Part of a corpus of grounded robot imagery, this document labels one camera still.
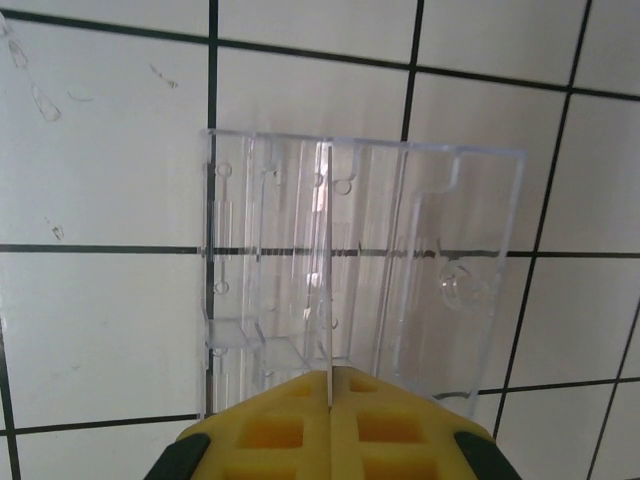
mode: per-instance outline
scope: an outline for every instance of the plastic compartment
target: plastic compartment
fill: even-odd
[[[209,138],[204,411],[324,369],[331,355],[470,415],[524,154]]]

